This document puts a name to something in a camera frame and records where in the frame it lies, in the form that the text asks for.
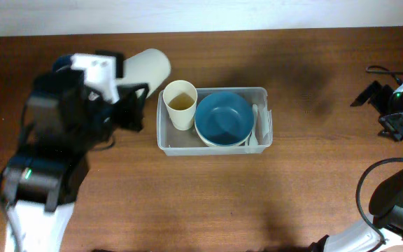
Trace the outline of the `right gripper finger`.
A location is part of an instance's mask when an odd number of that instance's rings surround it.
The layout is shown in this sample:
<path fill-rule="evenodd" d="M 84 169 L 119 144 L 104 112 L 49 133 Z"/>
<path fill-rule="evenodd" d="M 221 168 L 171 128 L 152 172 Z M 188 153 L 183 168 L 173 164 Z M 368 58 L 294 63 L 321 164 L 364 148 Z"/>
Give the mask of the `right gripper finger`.
<path fill-rule="evenodd" d="M 378 133 L 380 137 L 386 137 L 393 141 L 403 140 L 403 111 L 386 113 L 379 111 L 378 122 L 383 129 Z"/>
<path fill-rule="evenodd" d="M 382 89 L 382 85 L 375 80 L 368 85 L 351 103 L 351 107 L 362 106 L 368 99 L 378 93 Z"/>

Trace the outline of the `blue cup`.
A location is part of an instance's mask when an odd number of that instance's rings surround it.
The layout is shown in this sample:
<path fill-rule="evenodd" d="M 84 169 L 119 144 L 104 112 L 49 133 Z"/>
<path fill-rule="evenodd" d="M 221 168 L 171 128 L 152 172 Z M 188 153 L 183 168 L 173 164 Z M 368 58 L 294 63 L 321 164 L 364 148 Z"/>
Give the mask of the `blue cup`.
<path fill-rule="evenodd" d="M 62 55 L 52 65 L 52 71 L 57 72 L 62 69 L 70 68 L 72 65 L 72 54 Z"/>

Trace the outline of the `cream cup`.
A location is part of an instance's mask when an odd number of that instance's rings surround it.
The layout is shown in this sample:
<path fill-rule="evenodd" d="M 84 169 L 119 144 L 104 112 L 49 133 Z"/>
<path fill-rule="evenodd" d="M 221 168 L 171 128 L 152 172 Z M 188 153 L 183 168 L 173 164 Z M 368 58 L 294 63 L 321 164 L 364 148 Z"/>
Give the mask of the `cream cup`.
<path fill-rule="evenodd" d="M 165 87 L 163 100 L 176 129 L 185 131 L 193 126 L 197 98 L 196 88 L 186 80 L 175 80 Z"/>
<path fill-rule="evenodd" d="M 160 50 L 150 48 L 123 62 L 124 76 L 115 83 L 117 88 L 130 88 L 147 83 L 147 98 L 161 86 L 171 73 L 171 62 Z"/>

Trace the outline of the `cream bowl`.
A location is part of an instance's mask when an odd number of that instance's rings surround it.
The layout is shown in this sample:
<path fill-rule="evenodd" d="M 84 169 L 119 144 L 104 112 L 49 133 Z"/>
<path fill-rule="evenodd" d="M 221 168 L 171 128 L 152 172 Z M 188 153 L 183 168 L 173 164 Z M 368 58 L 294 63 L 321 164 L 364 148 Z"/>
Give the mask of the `cream bowl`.
<path fill-rule="evenodd" d="M 248 136 L 245 139 L 240 140 L 237 143 L 232 143 L 232 144 L 217 144 L 217 143 L 213 143 L 211 141 L 209 141 L 208 139 L 204 138 L 203 136 L 199 135 L 199 138 L 207 145 L 210 147 L 230 147 L 230 146 L 240 146 L 241 144 L 244 144 L 246 139 L 248 138 Z"/>
<path fill-rule="evenodd" d="M 252 125 L 207 126 L 195 124 L 198 137 L 210 147 L 232 147 L 244 144 L 251 136 Z"/>

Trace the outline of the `blue bowl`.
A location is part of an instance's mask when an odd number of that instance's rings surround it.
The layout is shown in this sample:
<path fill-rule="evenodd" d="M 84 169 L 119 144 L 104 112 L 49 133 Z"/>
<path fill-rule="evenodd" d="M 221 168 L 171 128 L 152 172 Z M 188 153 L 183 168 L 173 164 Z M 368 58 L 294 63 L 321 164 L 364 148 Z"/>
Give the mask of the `blue bowl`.
<path fill-rule="evenodd" d="M 233 92 L 214 92 L 203 98 L 195 112 L 195 124 L 207 126 L 252 125 L 252 106 L 242 96 Z"/>

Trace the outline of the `white plastic spoon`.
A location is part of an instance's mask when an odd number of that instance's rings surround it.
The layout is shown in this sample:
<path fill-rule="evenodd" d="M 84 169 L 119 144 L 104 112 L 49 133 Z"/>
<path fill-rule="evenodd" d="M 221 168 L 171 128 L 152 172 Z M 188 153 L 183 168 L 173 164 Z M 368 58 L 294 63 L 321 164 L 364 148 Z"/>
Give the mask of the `white plastic spoon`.
<path fill-rule="evenodd" d="M 248 145 L 249 146 L 256 146 L 258 145 L 257 142 L 257 137 L 256 137 L 256 126 L 257 126 L 257 113 L 258 113 L 258 106 L 257 104 L 253 104 L 253 115 L 254 115 L 254 122 L 253 122 L 253 128 L 252 132 L 250 134 L 250 138 L 248 140 Z"/>

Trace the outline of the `white plastic fork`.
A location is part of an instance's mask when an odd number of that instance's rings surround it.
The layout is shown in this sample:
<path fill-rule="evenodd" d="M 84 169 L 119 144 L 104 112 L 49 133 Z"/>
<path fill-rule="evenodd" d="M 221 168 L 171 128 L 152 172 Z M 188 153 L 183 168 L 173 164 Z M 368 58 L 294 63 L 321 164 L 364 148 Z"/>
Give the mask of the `white plastic fork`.
<path fill-rule="evenodd" d="M 250 139 L 251 139 L 251 133 L 250 133 L 250 135 L 248 136 L 248 138 L 246 139 L 245 144 L 244 144 L 244 146 L 245 146 L 245 152 L 246 152 L 247 154 L 250 153 Z"/>

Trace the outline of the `cream bowl front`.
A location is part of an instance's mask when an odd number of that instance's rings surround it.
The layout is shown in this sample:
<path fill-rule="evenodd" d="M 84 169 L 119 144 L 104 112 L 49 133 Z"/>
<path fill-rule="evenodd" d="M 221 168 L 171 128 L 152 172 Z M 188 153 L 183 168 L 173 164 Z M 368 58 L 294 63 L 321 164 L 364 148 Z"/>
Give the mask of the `cream bowl front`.
<path fill-rule="evenodd" d="M 207 126 L 195 124 L 198 137 L 210 147 L 232 147 L 244 144 L 251 136 L 252 125 Z"/>

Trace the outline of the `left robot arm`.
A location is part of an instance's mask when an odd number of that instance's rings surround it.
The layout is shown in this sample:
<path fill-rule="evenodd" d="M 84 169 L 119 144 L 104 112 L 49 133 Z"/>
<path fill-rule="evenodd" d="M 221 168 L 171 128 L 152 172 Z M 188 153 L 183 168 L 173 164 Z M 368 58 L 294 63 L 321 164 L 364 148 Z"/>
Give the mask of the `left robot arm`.
<path fill-rule="evenodd" d="M 147 97 L 170 73 L 167 57 L 153 56 L 141 65 L 145 52 L 74 53 L 34 79 L 16 152 L 0 173 L 7 251 L 60 249 L 88 152 L 112 148 L 117 129 L 140 131 Z"/>

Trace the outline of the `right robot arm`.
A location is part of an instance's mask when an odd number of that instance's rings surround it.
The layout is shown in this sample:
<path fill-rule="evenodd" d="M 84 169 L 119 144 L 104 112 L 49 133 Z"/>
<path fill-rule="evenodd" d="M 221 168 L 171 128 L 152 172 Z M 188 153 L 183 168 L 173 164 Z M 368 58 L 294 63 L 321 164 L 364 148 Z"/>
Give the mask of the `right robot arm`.
<path fill-rule="evenodd" d="M 403 140 L 403 71 L 390 71 L 371 65 L 369 74 L 389 75 L 399 85 L 392 89 L 374 81 L 351 104 L 353 107 L 371 104 L 380 114 L 380 135 L 393 141 Z M 403 157 L 390 157 L 370 165 L 360 177 L 355 202 L 361 219 L 336 235 L 326 235 L 312 243 L 308 251 L 383 251 L 403 245 L 403 169 L 378 185 L 369 201 L 369 210 L 361 205 L 361 190 L 366 177 L 377 167 L 403 163 Z"/>

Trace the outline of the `clear plastic container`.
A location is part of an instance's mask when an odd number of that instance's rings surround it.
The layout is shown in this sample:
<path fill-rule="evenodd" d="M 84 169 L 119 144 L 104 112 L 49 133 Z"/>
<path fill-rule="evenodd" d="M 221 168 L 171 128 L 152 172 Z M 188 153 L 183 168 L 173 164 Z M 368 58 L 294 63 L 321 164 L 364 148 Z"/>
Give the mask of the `clear plastic container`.
<path fill-rule="evenodd" d="M 194 127 L 189 130 L 177 130 L 169 117 L 163 100 L 163 92 L 159 93 L 157 103 L 157 145 L 168 156 L 188 155 L 244 155 L 259 154 L 270 147 L 273 141 L 271 111 L 267 108 L 267 91 L 263 87 L 210 87 L 199 88 L 198 100 L 201 101 L 215 92 L 233 92 L 242 96 L 249 104 L 258 105 L 255 136 L 257 144 L 246 146 L 207 146 L 199 137 Z"/>

